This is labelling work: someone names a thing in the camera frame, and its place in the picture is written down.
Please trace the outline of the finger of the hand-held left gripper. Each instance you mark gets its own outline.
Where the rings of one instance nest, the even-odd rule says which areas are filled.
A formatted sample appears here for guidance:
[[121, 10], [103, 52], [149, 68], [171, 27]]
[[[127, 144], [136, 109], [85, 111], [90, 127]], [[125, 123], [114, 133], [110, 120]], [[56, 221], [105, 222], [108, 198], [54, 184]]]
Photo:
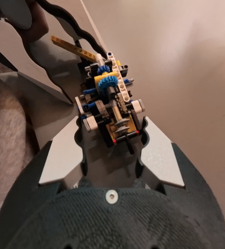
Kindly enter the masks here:
[[94, 51], [107, 57], [105, 43], [82, 0], [37, 0], [37, 3], [54, 16], [75, 41], [84, 39]]
[[53, 82], [46, 69], [35, 60], [18, 31], [6, 20], [0, 20], [0, 53], [17, 69], [18, 74], [59, 100], [73, 104], [65, 90]]

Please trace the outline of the small white lego beam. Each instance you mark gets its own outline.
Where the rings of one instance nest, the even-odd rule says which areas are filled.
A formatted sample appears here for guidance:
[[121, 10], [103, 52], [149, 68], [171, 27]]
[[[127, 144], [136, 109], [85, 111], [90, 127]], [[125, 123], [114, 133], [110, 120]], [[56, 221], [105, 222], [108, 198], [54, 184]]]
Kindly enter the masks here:
[[81, 102], [80, 102], [80, 99], [79, 99], [78, 96], [75, 97], [75, 102], [76, 102], [77, 109], [78, 109], [80, 115], [81, 115], [81, 116], [84, 116], [84, 115], [85, 115], [85, 112], [84, 112], [84, 110], [83, 110], [83, 107], [82, 107], [82, 105], [81, 105]]

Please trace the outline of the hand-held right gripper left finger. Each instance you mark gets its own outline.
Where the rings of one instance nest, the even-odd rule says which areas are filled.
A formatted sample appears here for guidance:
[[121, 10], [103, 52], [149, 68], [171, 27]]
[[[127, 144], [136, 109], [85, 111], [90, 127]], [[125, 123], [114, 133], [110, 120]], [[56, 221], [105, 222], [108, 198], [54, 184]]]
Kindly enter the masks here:
[[74, 188], [87, 175], [87, 159], [81, 144], [80, 118], [75, 116], [52, 140], [39, 185], [60, 182]]

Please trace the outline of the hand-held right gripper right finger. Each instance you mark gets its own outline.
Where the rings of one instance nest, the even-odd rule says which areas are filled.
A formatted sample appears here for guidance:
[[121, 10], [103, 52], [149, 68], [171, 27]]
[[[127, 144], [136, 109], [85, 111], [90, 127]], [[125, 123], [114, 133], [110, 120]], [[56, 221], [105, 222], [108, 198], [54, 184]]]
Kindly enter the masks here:
[[161, 185], [184, 188], [172, 141], [147, 116], [143, 117], [141, 142], [143, 148], [136, 161], [136, 177], [149, 189], [158, 189]]

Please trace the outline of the lego vehicle chassis assembly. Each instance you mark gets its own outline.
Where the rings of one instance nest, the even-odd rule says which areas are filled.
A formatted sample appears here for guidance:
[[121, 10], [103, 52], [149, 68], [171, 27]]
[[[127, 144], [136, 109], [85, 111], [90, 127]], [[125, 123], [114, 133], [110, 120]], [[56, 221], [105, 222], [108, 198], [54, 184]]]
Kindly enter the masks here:
[[73, 45], [56, 36], [51, 36], [51, 41], [82, 60], [79, 70], [86, 78], [79, 99], [85, 115], [79, 117], [87, 132], [99, 130], [108, 148], [125, 142], [134, 154], [130, 140], [141, 134], [137, 114], [144, 112], [145, 106], [141, 99], [132, 100], [127, 89], [134, 81], [126, 78], [128, 65], [122, 65], [111, 51], [104, 58], [84, 50], [78, 41]]

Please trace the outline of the person's left hand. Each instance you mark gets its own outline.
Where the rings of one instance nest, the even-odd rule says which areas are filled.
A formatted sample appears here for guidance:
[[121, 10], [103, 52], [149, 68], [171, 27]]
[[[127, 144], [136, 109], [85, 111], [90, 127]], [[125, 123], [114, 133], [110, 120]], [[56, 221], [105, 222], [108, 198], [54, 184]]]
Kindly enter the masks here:
[[28, 43], [33, 43], [41, 39], [49, 32], [45, 14], [40, 5], [35, 0], [26, 0], [32, 16], [32, 25], [27, 30], [21, 30], [21, 36]]

